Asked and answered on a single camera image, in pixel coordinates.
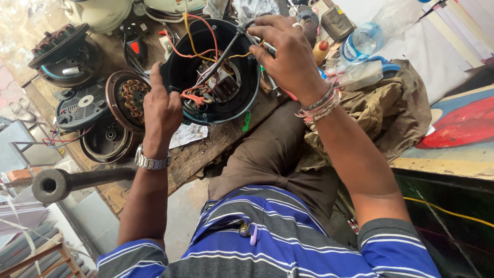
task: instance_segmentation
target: blue striped shirt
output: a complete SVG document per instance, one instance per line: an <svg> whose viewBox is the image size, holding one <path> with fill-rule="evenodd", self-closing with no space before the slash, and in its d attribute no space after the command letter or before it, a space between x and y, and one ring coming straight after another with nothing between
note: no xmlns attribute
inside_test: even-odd
<svg viewBox="0 0 494 278"><path fill-rule="evenodd" d="M100 277L440 277L413 226L365 223L358 248L337 243L297 196L268 185L240 188L204 211L189 248L168 263L153 241L101 256Z"/></svg>

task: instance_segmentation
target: yellow cable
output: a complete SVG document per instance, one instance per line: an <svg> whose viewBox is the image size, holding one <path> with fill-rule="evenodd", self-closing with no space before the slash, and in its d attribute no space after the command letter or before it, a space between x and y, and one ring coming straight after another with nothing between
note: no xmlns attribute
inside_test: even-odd
<svg viewBox="0 0 494 278"><path fill-rule="evenodd" d="M244 54L244 55L233 55L233 56L230 56L228 58L226 58L227 60L230 60L231 58L235 58L235 57L247 57L249 56L251 53L247 53L247 54Z"/></svg>
<svg viewBox="0 0 494 278"><path fill-rule="evenodd" d="M408 197L403 197L403 199L410 200L410 201L415 201L415 202L419 202L419 203L424 203L424 204L427 204L427 205L429 205L429 206L433 206L433 207L437 208L438 210L440 210L440 211L442 211L442 212L446 212L446 213L448 213L448 214L451 214L451 215L454 215L454 216L458 216L458 217L461 217L461 218L465 218L465 219L469 219L469 220L477 221L477 222L479 222L479 223L482 223L482 224L485 224L485 225L487 225L487 226L491 226L491 227L493 227L493 228L494 228L494 224L489 223L489 222L487 222L487 221L480 220L480 219L477 219L477 218L475 218L475 217L471 217L471 216L466 216L466 215L463 215L463 214L454 213L454 212L451 212L451 211L445 210L444 208L438 207L438 206L436 206L435 204L431 204L431 203L426 202L426 201L417 200L417 199L408 198Z"/></svg>
<svg viewBox="0 0 494 278"><path fill-rule="evenodd" d="M187 34L189 34L190 44L192 45L192 51L194 51L194 54L197 55L198 57L204 59L204 60L216 62L216 60L214 60L214 59L203 57L203 56L199 55L199 53L197 53L196 48L194 47L194 41L192 40L192 34L190 33L190 30L189 30L189 23L187 23L187 17L188 16L186 13L182 13L182 15L184 17L185 29L187 29Z"/></svg>

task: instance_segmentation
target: hand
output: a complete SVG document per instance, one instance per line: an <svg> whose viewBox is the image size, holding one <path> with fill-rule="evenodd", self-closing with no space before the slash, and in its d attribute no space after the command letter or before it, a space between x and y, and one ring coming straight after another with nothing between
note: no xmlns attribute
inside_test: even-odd
<svg viewBox="0 0 494 278"><path fill-rule="evenodd" d="M182 123L182 100L179 92L166 92L160 73L161 62L151 69L151 91L144 97L146 136L143 154L153 159L164 159L173 134Z"/></svg>
<svg viewBox="0 0 494 278"><path fill-rule="evenodd" d="M294 94L304 106L311 105L328 92L329 84L317 68L312 48L300 27L293 27L294 17L265 15L256 18L248 33L260 37L276 48L273 58L262 46L249 50L281 88Z"/></svg>

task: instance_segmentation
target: green tag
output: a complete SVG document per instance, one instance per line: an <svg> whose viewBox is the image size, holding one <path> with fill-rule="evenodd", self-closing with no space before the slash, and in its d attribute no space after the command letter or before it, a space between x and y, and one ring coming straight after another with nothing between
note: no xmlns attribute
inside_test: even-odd
<svg viewBox="0 0 494 278"><path fill-rule="evenodd" d="M250 123L250 111L246 112L246 118L244 119L244 122L246 123L246 125L244 125L244 127L242 128L242 131L246 132L248 130L248 125Z"/></svg>

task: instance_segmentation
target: wristwatch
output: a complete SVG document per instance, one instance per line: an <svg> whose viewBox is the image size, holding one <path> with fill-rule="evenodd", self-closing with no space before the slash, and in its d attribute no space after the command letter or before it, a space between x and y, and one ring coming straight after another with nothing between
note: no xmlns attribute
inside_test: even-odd
<svg viewBox="0 0 494 278"><path fill-rule="evenodd" d="M170 166L170 157L171 157L170 152L168 152L168 156L164 159L152 159L145 157L142 154L143 150L144 150L144 146L140 144L139 147L137 147L137 152L135 154L135 164L137 166L150 170L159 170Z"/></svg>

